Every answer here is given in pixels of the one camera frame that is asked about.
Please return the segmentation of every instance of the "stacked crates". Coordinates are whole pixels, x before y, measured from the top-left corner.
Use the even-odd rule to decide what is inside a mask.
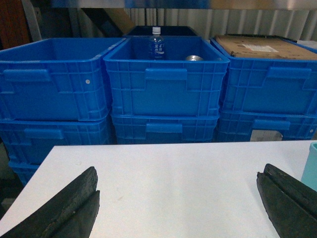
[[[122,41],[59,38],[0,52],[0,137],[24,184],[55,145],[114,143],[102,58]]]
[[[217,142],[313,137],[317,128],[316,60],[235,58],[214,39],[211,44],[230,59],[220,97]]]
[[[148,37],[129,38],[104,58],[119,144],[212,140],[229,61],[200,37],[164,39],[165,60],[149,59]]]

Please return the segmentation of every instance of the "crate handle slot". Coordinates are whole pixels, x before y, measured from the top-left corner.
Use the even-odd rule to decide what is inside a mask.
[[[26,138],[63,140],[63,132],[59,129],[24,129]]]
[[[182,133],[183,125],[178,123],[147,123],[146,132],[154,133]]]
[[[145,70],[146,80],[187,80],[187,69],[185,68],[147,68]]]
[[[260,120],[255,119],[253,129],[260,130],[289,130],[291,122],[284,120]]]
[[[310,68],[269,67],[266,76],[269,78],[309,79],[311,72]]]
[[[9,82],[49,82],[52,80],[47,69],[6,69],[3,75]]]

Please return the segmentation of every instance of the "white tabletop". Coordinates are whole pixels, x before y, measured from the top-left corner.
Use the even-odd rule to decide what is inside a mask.
[[[0,235],[95,166],[91,238],[279,238],[256,179],[271,163],[300,179],[311,141],[57,146],[0,221]]]

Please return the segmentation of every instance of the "crate rim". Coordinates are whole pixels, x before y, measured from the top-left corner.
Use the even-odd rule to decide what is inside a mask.
[[[138,38],[148,38],[148,36],[140,36]],[[126,41],[120,45],[118,45],[115,50],[109,52],[105,57],[104,61],[108,62],[142,62],[142,63],[148,63],[154,61],[155,63],[196,63],[196,64],[204,64],[206,62],[208,63],[230,63],[230,60],[221,52],[219,52],[215,47],[213,47],[211,44],[209,44],[207,41],[202,39],[200,36],[165,36],[164,38],[199,38],[203,44],[206,44],[208,48],[210,48],[216,55],[218,55],[221,58],[221,61],[218,60],[203,60],[203,61],[188,61],[188,60],[150,60],[150,59],[111,59],[111,57],[118,51],[119,49],[123,48],[129,41],[132,41],[133,37],[127,38]]]
[[[241,111],[227,111],[221,110],[220,111],[220,118],[221,114],[236,114],[236,115],[250,115],[250,116],[263,116],[263,117],[281,117],[281,118],[308,118],[308,119],[317,119],[317,115],[299,115],[299,114],[275,114],[275,113],[253,113],[253,112],[241,112]]]
[[[56,39],[73,39],[73,40],[76,40],[76,39],[84,39],[84,38],[49,38],[49,39],[44,39],[44,40],[41,40],[41,41],[35,41],[35,42],[32,42],[32,43],[28,43],[28,44],[25,44],[25,45],[21,45],[21,46],[16,46],[14,48],[9,48],[9,49],[5,49],[5,50],[2,50],[0,52],[8,52],[8,51],[11,51],[13,49],[18,49],[18,48],[23,48],[23,47],[27,47],[29,45],[33,45],[33,44],[36,44],[36,43],[39,43],[39,42],[45,42],[45,41],[52,41],[52,40],[56,40]],[[120,38],[120,37],[114,37],[113,39],[120,39],[117,43],[109,46],[107,49],[105,49],[104,51],[100,52],[99,54],[97,54],[96,56],[94,56],[93,58],[90,58],[90,59],[67,59],[67,60],[1,60],[0,58],[0,63],[75,63],[75,62],[92,62],[92,61],[97,61],[99,60],[101,57],[103,57],[104,55],[106,54],[109,54],[111,51],[113,51],[113,49],[115,49],[117,46],[119,46],[121,43],[123,43],[126,38]]]
[[[40,165],[33,165],[33,164],[27,164],[27,163],[16,163],[9,161],[9,166],[12,168],[20,168],[20,169],[38,169]]]
[[[101,124],[107,117],[110,116],[110,112],[107,113],[106,116],[99,120],[94,120],[94,121],[64,121],[64,120],[0,120],[0,124],[27,124],[27,125],[97,125]]]
[[[202,117],[177,117],[177,116],[140,116],[140,115],[118,115],[111,113],[111,117],[114,118],[125,118],[125,119],[161,119],[161,120],[214,120],[219,119],[220,114],[217,116],[202,116]]]
[[[282,61],[282,62],[317,62],[317,60],[308,60],[308,59],[266,59],[266,58],[237,58],[237,57],[232,57],[214,38],[210,38],[210,41],[215,44],[218,48],[218,50],[225,55],[229,61],[231,60],[254,60],[254,61]],[[309,50],[315,54],[317,54],[317,50],[307,47],[307,46],[303,46],[291,41],[287,41],[287,40],[283,40],[285,42],[288,42],[290,44],[293,44],[295,46],[299,46],[301,48],[304,48],[306,50]]]

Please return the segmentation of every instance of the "dark floor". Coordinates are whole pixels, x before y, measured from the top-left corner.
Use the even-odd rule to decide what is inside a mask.
[[[23,189],[23,185],[17,175],[15,179],[0,179],[0,204],[5,198],[16,198]],[[0,220],[4,216],[5,210],[0,205]]]

